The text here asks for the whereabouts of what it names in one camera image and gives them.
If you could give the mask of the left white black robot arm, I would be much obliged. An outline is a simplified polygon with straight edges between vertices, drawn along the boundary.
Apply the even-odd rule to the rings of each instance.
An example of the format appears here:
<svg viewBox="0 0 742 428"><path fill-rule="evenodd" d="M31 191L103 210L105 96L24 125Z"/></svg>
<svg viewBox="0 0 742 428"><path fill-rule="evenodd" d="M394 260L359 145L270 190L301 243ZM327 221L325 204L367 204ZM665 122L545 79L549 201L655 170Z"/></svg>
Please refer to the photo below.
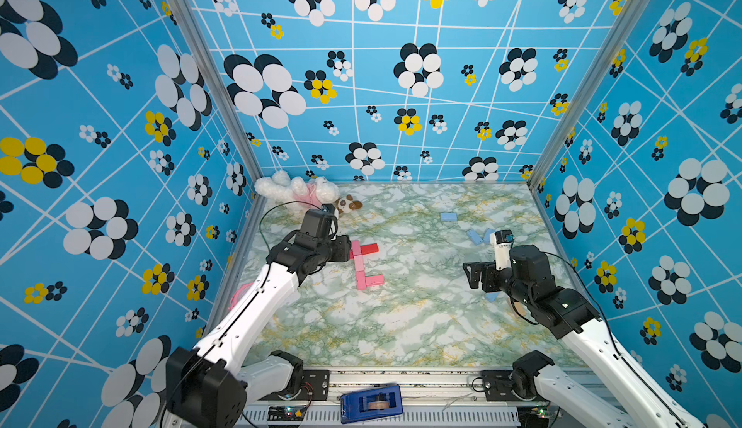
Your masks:
<svg viewBox="0 0 742 428"><path fill-rule="evenodd" d="M164 408L156 425L233 427L245 408L272 393L298 390L303 362L273 352L257 364L245 358L276 312L299 296L305 279L328 263L350 259L352 243L338 232L334 204L313 206L301 227L270 248L257 279L227 315L192 348L177 348L165 368Z"/></svg>

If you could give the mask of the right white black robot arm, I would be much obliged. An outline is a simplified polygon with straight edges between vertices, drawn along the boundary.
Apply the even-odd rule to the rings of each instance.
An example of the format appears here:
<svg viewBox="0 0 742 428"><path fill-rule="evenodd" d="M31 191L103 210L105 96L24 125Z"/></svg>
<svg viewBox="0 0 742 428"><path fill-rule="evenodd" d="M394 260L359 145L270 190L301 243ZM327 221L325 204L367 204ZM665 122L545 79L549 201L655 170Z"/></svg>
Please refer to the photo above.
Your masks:
<svg viewBox="0 0 742 428"><path fill-rule="evenodd" d="M616 399L612 405L575 382L552 358L532 351L512 365L505 388L524 400L543 399L585 427L701 427L614 338L600 311L580 292L557 285L549 255L536 246L499 244L489 262L462 266L471 288L523 304L529 321L550 331Z"/></svg>

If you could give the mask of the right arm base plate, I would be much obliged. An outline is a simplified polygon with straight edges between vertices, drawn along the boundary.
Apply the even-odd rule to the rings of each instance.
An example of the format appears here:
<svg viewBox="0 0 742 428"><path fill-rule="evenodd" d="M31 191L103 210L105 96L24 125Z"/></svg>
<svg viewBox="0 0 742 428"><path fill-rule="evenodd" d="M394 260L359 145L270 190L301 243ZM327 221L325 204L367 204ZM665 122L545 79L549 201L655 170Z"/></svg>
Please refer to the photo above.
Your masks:
<svg viewBox="0 0 742 428"><path fill-rule="evenodd" d="M480 377L488 402L545 402L536 392L533 377L519 370L483 370Z"/></svg>

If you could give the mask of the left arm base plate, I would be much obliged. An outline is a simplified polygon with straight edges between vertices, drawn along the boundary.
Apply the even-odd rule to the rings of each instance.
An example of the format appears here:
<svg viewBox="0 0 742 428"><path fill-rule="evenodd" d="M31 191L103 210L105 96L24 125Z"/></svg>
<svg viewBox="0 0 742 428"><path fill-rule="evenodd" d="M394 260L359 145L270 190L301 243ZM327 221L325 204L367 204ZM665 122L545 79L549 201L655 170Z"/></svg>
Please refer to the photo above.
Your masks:
<svg viewBox="0 0 742 428"><path fill-rule="evenodd" d="M329 389L330 370L309 369L303 372L296 392L274 392L262 398L262 401L326 401Z"/></svg>

